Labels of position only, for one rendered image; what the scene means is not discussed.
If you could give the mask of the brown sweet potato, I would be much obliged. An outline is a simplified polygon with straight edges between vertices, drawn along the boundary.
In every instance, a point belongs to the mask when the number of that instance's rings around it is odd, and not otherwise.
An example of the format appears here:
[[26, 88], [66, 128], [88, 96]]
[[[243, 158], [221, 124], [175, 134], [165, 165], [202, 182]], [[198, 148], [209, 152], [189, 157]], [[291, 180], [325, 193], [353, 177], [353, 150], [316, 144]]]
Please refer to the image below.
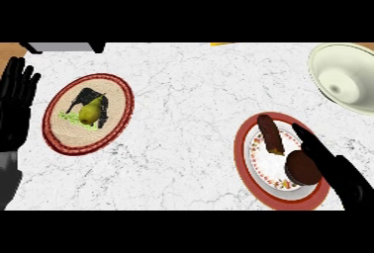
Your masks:
[[267, 152], [276, 155], [283, 155], [285, 148], [279, 136], [279, 130], [273, 123], [271, 118], [267, 115], [260, 115], [257, 117], [257, 125], [264, 137]]

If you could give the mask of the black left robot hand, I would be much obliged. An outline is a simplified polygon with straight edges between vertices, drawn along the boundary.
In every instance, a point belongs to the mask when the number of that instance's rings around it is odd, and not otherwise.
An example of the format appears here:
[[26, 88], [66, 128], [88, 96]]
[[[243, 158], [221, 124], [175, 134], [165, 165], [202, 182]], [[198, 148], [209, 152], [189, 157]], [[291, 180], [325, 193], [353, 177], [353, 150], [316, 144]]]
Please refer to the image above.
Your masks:
[[25, 143], [39, 79], [25, 58], [13, 56], [0, 77], [0, 152], [16, 151]]

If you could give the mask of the green pear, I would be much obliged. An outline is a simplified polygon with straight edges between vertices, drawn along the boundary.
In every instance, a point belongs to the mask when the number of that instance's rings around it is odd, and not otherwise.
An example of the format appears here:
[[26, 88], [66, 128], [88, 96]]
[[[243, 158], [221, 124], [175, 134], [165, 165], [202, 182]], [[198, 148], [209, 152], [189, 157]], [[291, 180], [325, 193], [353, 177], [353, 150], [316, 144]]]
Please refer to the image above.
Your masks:
[[94, 98], [78, 111], [78, 121], [90, 126], [93, 125], [103, 115], [103, 96]]

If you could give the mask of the grey appliance with black legs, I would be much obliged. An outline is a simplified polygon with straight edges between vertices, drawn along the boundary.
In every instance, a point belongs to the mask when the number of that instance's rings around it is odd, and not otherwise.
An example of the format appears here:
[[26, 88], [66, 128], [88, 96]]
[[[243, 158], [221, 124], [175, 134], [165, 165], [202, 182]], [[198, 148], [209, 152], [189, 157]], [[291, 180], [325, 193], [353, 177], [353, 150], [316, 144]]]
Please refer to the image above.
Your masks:
[[41, 54], [47, 51], [93, 51], [103, 52], [103, 42], [20, 42], [20, 46], [31, 54]]

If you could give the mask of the round woven red-rimmed placemat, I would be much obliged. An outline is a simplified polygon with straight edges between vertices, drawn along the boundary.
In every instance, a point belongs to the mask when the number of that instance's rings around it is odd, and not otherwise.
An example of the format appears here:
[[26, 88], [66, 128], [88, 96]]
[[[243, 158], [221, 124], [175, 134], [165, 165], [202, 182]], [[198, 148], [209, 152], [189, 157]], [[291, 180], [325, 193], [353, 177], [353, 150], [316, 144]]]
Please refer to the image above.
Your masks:
[[45, 109], [47, 145], [69, 156], [94, 152], [118, 137], [133, 109], [133, 92], [119, 77], [106, 73], [79, 77], [60, 89]]

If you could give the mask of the pale cream bowl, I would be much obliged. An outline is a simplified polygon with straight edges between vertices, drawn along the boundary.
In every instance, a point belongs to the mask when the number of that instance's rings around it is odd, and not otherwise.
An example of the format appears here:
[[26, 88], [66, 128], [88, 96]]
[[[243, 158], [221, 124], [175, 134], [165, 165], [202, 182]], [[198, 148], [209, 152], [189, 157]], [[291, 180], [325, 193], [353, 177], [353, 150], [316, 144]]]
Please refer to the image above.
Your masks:
[[353, 42], [322, 43], [310, 53], [308, 72], [323, 97], [374, 116], [374, 49]]

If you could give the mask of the round brown chocolate cookie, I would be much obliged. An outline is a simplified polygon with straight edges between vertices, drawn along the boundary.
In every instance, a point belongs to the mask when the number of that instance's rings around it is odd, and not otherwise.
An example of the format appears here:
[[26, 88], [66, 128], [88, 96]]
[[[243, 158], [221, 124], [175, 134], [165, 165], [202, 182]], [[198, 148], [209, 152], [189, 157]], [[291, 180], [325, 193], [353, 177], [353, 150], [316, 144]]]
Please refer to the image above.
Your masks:
[[285, 173], [289, 180], [301, 186], [314, 185], [320, 179], [316, 165], [301, 150], [294, 150], [288, 154]]

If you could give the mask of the red-rimmed white plate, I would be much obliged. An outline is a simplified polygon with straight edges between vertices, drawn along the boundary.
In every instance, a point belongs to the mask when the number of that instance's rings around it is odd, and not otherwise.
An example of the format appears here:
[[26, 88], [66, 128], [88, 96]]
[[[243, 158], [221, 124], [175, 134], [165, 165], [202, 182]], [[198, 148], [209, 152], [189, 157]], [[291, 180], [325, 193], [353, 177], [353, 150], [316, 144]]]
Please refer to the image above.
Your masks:
[[233, 141], [233, 160], [240, 180], [252, 196], [273, 210], [313, 210], [328, 194], [325, 180], [320, 179], [314, 185], [298, 186], [285, 173], [286, 156], [301, 149], [292, 123], [307, 126], [285, 114], [266, 112], [266, 115], [279, 130], [285, 155], [267, 152], [257, 126], [258, 115], [252, 115], [240, 125]]

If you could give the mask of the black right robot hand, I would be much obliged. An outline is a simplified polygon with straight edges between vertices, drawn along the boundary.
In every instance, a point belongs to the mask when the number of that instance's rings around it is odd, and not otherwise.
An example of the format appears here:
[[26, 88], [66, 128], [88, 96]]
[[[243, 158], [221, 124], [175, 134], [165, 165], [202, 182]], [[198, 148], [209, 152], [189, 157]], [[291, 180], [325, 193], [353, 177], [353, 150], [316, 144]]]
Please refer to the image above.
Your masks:
[[374, 188], [342, 155], [332, 155], [316, 136], [298, 125], [292, 129], [301, 139], [301, 150], [311, 159], [320, 176], [338, 195], [347, 211], [374, 211]]

